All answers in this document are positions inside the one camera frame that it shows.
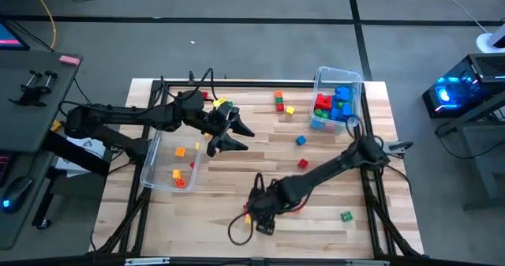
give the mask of transparent container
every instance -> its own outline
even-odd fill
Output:
[[[346,131],[345,120],[331,120],[315,115],[314,110],[316,99],[319,94],[322,94],[323,96],[331,96],[332,107],[334,107],[333,95],[335,95],[335,89],[337,87],[348,88],[350,90],[350,100],[347,103],[351,107],[351,114],[361,118],[362,82],[363,78],[359,73],[329,67],[320,67],[317,69],[310,110],[310,127],[327,133],[341,133]],[[351,117],[347,121],[348,127],[352,129],[358,124],[358,122],[359,121],[356,118]]]
[[[177,148],[185,149],[184,156],[175,155]],[[204,135],[194,128],[183,125],[172,133],[156,131],[142,168],[140,182],[148,188],[179,193],[190,192],[195,187],[203,153],[206,151]],[[175,183],[177,179],[173,177],[174,170],[181,171],[185,187],[177,187]]]

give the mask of monitor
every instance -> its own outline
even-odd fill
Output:
[[[0,50],[30,50],[30,46],[7,24],[0,22]]]

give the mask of computer mouse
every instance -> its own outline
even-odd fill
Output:
[[[17,212],[23,205],[28,191],[32,187],[33,179],[28,176],[20,176],[14,179],[2,196],[2,209],[6,213]]]

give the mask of wooden table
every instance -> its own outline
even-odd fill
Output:
[[[150,79],[133,79],[126,106],[145,107],[151,84]],[[385,83],[367,82],[365,88],[374,134],[384,140],[397,140]],[[309,129],[312,89],[282,89],[285,105],[296,109],[290,118],[275,112],[275,90],[216,88],[219,97],[224,96],[240,107],[242,121],[256,136],[232,134],[249,146],[246,152],[224,152],[214,158],[206,156],[194,193],[152,190],[143,256],[372,258],[358,170],[348,170],[315,188],[299,214],[277,216],[273,236],[255,232],[244,246],[235,246],[229,241],[227,226],[241,213],[257,172],[264,173],[267,184],[272,178],[300,174],[303,171],[297,168],[299,159],[307,159],[308,168],[314,168],[337,156],[352,141],[347,133],[332,136]],[[121,127],[121,132],[129,137],[140,137],[141,130],[141,126]],[[294,143],[299,135],[307,138],[307,144],[301,147]],[[126,161],[126,157],[121,157],[111,168]],[[392,159],[391,165],[405,172],[401,160]],[[133,167],[126,167],[107,179],[94,232],[98,247],[124,217],[132,177]],[[391,220],[412,247],[423,253],[407,182],[386,169],[383,184]],[[340,214],[345,211],[352,212],[353,221],[342,221]],[[129,248],[134,241],[136,224],[133,223]],[[378,223],[377,228],[381,246],[387,251],[382,224]],[[245,239],[248,232],[249,226],[243,220],[235,225],[237,241]]]

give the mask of floor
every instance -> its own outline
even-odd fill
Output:
[[[484,24],[490,32],[505,17],[505,0],[457,1],[479,21],[488,21]],[[433,134],[440,122],[428,117],[421,101],[422,92],[441,74],[466,54],[477,52],[475,39],[481,29],[451,0],[357,0],[357,11],[350,0],[46,2],[55,16],[138,17],[57,23],[57,50],[84,56],[78,79],[96,103],[123,105],[134,77],[186,77],[190,69],[201,75],[209,66],[217,77],[306,80],[312,79],[317,67],[331,66],[359,72],[367,80],[385,81],[398,136],[415,143],[405,163],[425,253],[441,259],[505,264],[505,209],[463,212],[462,203],[472,199],[475,178],[464,160],[443,150]],[[0,13],[45,14],[37,0],[0,0]],[[356,20],[358,14],[381,25],[345,22]],[[192,17],[187,21],[199,23],[164,17]],[[258,17],[275,18],[277,24],[252,22]],[[239,24],[233,18],[251,19]],[[330,20],[342,22],[331,24]],[[384,25],[380,22],[384,20],[457,22],[405,26]],[[50,42],[50,23],[21,23]],[[38,44],[31,45],[42,50]],[[75,88],[69,99],[84,102]],[[450,148],[458,151],[457,144]],[[0,252],[0,260],[77,255],[88,250],[99,201],[58,200],[51,210],[52,228],[43,233],[27,228],[15,249]],[[50,248],[44,244],[48,241],[58,243]],[[27,254],[28,248],[35,250]]]

